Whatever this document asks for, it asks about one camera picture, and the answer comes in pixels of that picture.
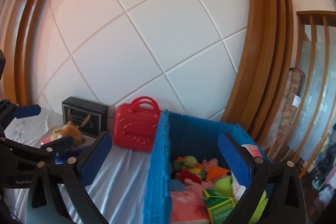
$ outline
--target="blue storage bin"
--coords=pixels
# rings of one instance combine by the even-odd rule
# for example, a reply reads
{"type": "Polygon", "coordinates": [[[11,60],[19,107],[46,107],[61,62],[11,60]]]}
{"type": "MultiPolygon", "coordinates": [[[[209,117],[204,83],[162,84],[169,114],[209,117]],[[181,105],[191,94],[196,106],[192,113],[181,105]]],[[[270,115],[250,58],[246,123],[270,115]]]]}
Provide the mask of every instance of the blue storage bin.
{"type": "Polygon", "coordinates": [[[218,137],[223,132],[229,132],[239,145],[257,145],[239,125],[169,111],[161,114],[147,177],[144,224],[170,223],[170,161],[188,155],[196,157],[198,162],[217,158],[218,165],[228,169],[218,148],[218,137]]]}

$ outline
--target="red plush toy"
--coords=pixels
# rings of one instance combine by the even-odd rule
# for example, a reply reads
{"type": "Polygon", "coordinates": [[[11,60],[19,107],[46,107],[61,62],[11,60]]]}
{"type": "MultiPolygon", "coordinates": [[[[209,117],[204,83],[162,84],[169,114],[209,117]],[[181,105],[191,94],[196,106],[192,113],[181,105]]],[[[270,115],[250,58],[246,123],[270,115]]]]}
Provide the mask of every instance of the red plush toy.
{"type": "Polygon", "coordinates": [[[182,183],[184,183],[185,179],[190,179],[193,182],[196,182],[198,184],[202,184],[202,180],[199,178],[199,176],[197,176],[193,173],[190,173],[189,171],[184,170],[184,169],[182,169],[178,174],[176,174],[175,178],[182,183]]]}

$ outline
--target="brown plush toy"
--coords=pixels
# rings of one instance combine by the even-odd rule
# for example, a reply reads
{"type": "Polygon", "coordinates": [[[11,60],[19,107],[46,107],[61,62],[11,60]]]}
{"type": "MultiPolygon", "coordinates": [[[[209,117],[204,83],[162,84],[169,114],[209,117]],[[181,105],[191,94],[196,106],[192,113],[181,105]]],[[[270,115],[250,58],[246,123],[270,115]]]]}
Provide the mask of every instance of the brown plush toy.
{"type": "Polygon", "coordinates": [[[80,126],[76,126],[71,118],[70,109],[68,111],[68,123],[63,126],[61,129],[54,130],[54,134],[51,136],[51,141],[57,140],[65,136],[73,137],[73,145],[80,145],[85,143],[85,138],[82,136],[82,133],[79,131],[79,128],[82,128],[90,120],[91,114],[89,114],[80,126]]]}

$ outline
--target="silver bolt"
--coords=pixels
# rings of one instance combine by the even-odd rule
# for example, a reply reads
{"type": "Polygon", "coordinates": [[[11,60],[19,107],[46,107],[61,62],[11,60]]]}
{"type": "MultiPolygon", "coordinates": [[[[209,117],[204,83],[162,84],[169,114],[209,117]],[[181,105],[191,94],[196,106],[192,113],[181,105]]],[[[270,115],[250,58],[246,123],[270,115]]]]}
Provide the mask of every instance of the silver bolt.
{"type": "Polygon", "coordinates": [[[75,157],[68,158],[68,163],[69,164],[74,164],[75,162],[76,162],[76,158],[75,157]]]}
{"type": "Polygon", "coordinates": [[[37,167],[38,168],[42,168],[44,166],[44,161],[40,161],[38,164],[37,164],[37,167]]]}
{"type": "Polygon", "coordinates": [[[262,164],[264,162],[264,159],[262,157],[255,157],[254,161],[258,164],[262,164]]]}
{"type": "Polygon", "coordinates": [[[294,163],[291,160],[287,161],[287,165],[289,167],[294,167],[294,163]]]}

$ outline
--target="red suitcase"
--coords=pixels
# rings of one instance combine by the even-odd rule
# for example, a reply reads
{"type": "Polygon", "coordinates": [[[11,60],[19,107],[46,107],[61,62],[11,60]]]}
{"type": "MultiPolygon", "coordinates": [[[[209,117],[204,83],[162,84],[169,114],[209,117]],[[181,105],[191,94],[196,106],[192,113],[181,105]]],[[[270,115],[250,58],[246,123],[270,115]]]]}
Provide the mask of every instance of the red suitcase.
{"type": "Polygon", "coordinates": [[[120,105],[115,113],[113,142],[124,148],[151,152],[160,114],[157,102],[147,96],[120,105]]]}

